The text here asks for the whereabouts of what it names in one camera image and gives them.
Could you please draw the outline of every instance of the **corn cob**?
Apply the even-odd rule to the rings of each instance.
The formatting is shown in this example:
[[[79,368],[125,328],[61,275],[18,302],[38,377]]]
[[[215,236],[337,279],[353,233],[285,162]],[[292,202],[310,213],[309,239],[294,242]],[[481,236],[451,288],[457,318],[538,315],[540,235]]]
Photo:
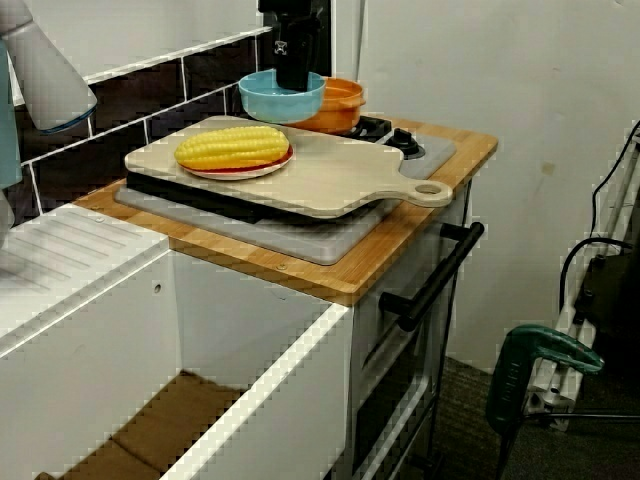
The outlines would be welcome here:
[[[258,167],[280,160],[289,150],[284,134],[272,127],[235,127],[188,138],[174,156],[193,170]]]

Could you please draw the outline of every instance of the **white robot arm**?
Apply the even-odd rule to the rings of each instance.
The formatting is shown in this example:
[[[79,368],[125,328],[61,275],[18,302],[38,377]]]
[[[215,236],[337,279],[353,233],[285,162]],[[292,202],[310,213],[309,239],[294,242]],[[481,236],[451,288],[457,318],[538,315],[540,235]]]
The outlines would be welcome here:
[[[93,92],[33,21],[22,0],[0,0],[0,38],[38,130],[54,133],[91,114],[97,103]]]
[[[83,121],[97,103],[80,74],[33,21],[24,2],[0,0],[0,248],[14,221],[3,189],[22,180],[5,51],[31,119],[43,133]]]

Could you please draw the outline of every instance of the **green clamp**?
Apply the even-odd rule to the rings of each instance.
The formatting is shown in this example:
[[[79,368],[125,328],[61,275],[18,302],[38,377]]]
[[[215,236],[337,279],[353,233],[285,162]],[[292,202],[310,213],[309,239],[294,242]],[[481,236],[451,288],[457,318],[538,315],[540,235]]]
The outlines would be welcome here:
[[[595,374],[604,361],[586,345],[564,333],[541,325],[522,325],[504,341],[491,381],[486,417],[493,430],[505,435],[522,418],[533,364],[538,358]]]

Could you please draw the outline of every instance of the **orange bowl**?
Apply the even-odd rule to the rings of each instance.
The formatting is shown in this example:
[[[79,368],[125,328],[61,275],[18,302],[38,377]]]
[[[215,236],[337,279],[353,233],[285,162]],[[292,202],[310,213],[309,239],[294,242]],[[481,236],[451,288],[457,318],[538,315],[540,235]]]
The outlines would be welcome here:
[[[322,133],[345,133],[360,120],[360,107],[366,103],[362,87],[356,82],[342,78],[325,77],[326,88],[320,111],[302,122],[288,124],[289,127]]]

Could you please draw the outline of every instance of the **cardboard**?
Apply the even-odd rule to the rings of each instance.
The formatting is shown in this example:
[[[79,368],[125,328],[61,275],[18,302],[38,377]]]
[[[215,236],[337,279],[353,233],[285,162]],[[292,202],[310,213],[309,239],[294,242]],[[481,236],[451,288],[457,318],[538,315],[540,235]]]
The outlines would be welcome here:
[[[158,480],[161,476],[110,440],[60,480]]]
[[[182,372],[60,480],[157,480],[242,393]]]
[[[120,429],[113,440],[164,473],[241,395],[240,391],[183,373]]]

